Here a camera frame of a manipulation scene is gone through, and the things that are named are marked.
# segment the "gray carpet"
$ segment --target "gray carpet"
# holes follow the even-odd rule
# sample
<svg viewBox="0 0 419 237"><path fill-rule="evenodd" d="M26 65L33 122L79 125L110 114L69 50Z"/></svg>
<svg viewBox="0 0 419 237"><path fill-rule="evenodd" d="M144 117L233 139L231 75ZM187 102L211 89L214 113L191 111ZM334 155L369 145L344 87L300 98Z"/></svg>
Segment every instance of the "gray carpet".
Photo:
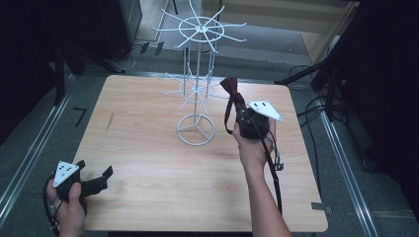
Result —
<svg viewBox="0 0 419 237"><path fill-rule="evenodd" d="M183 73L183 58L182 53L179 51L165 49L160 54L155 55L155 49L150 48L146 53L139 53L138 50L133 56L136 59L136 64L126 73L128 75L138 75L143 72ZM129 67L132 61L128 55L126 59L117 63L121 66ZM72 161L105 79L110 75L89 60L86 61L86 66L87 70L84 76L77 77L74 89L61 118L45 144L34 170L26 181L6 221L1 226L1 237L52 236L42 209L43 181L55 169L58 160ZM292 68L293 65L286 63L218 56L215 59L213 75L221 78L236 76L242 79L252 79L253 82L272 83L273 80L288 77ZM293 69L292 74L303 68ZM314 98L313 92L308 89L310 80L310 77L307 76L290 85L295 110L298 113L303 112L307 103ZM2 162L0 166L2 174L0 177L0 191L2 193L19 168L48 113L52 109L53 99L54 91L52 90L21 122L9 139L0 146L0 161ZM74 110L74 108L87 109L86 115L78 126L76 124L81 115L80 111ZM299 119L300 123L304 122L304 117ZM348 128L339 121L334 123L347 152L351 167L373 214L379 235L417 236L419 224L409 211L410 208L398 184L387 175L370 174L364 171L361 155ZM316 236L363 236L363 229L321 119L314 119L310 126L316 141L323 203L331 209L331 211L327 212L328 230L324 233L317 233ZM316 172L315 155L307 126L304 126L301 131L313 171ZM194 235L211 236L210 234L204 235L200 233ZM108 236L108 233L88 231L86 236L105 237ZM170 236L170 234L143 233L138 236ZM294 236L311 236L311 233L294 233Z"/></svg>

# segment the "person's left hand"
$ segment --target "person's left hand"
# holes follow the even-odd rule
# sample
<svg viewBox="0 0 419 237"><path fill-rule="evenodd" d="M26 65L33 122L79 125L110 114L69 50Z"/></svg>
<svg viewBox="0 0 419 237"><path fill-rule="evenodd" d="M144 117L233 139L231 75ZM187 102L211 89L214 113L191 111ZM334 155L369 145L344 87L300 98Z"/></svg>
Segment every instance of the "person's left hand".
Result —
<svg viewBox="0 0 419 237"><path fill-rule="evenodd" d="M83 236L86 216L79 202L81 185L74 183L68 194L68 202L56 198L56 189L49 181L46 192L51 200L54 200L55 209L58 207L57 219L59 222L59 236Z"/></svg>

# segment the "wooden board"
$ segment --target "wooden board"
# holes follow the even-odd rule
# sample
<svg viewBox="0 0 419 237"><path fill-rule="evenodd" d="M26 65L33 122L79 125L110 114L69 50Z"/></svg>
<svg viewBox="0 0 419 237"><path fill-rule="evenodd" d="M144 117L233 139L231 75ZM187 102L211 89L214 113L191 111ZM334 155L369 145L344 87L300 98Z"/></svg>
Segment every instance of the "wooden board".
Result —
<svg viewBox="0 0 419 237"><path fill-rule="evenodd" d="M215 136L206 145L191 146L176 130L194 103L178 111L184 98L161 94L176 90L179 82L171 79L107 79L74 158L86 162L83 180L100 176L110 165L115 172L109 188L91 198L88 230L251 231L237 143L223 125L227 100L206 102ZM269 100L284 118L277 124L277 138L285 169L278 175L290 230L325 231L324 211L311 208L320 197L288 88L240 83L238 91L245 100ZM227 97L219 85L213 93ZM201 105L197 109L204 112ZM234 118L232 112L231 128ZM266 179L274 194L268 167Z"/></svg>

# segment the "rotating display stand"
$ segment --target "rotating display stand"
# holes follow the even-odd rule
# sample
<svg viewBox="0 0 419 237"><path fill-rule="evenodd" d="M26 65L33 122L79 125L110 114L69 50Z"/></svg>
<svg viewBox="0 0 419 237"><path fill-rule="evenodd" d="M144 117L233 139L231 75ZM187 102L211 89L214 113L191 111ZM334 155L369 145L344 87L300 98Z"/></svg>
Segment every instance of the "rotating display stand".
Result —
<svg viewBox="0 0 419 237"><path fill-rule="evenodd" d="M182 43L175 47L184 47L184 75L183 78L176 78L167 73L167 75L180 83L179 90L174 92L163 93L168 94L181 94L185 99L185 103L179 110L182 110L188 103L194 103L194 112L192 114L184 116L178 123L177 132L179 138L185 143L190 145L204 145L210 142L215 134L215 126L212 120L201 113L198 113L198 104L201 104L205 113L208 115L205 102L210 98L215 97L213 93L213 84L211 83L213 63L215 55L217 54L216 42L221 38L227 38L235 41L246 41L246 39L236 39L229 37L225 34L224 28L228 27L242 27L246 24L235 25L228 24L222 25L217 18L223 11L222 7L213 17L199 17L195 12L191 0L189 1L191 10L194 14L193 17L187 19L181 19L173 16L162 9L162 12L169 17L179 20L179 27L177 29L164 29L154 30L158 32L179 32L185 39ZM198 44L198 56L197 56L197 73L194 75L191 70L191 53L189 48L191 42ZM207 43L210 47L209 54L209 70L206 76L200 76L201 69L201 57L203 43ZM198 135L190 135L190 132L197 132Z"/></svg>

